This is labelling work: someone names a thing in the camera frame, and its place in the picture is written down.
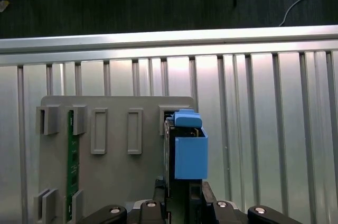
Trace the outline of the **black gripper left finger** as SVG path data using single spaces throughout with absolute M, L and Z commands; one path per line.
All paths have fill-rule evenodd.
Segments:
M 155 180 L 152 199 L 139 200 L 128 211 L 111 204 L 80 220 L 80 223 L 166 223 L 166 186 L 163 178 Z

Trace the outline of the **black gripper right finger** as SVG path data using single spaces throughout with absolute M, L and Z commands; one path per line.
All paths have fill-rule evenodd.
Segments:
M 202 223 L 275 223 L 298 224 L 298 221 L 268 206 L 250 207 L 241 211 L 234 202 L 217 200 L 209 183 L 202 183 Z

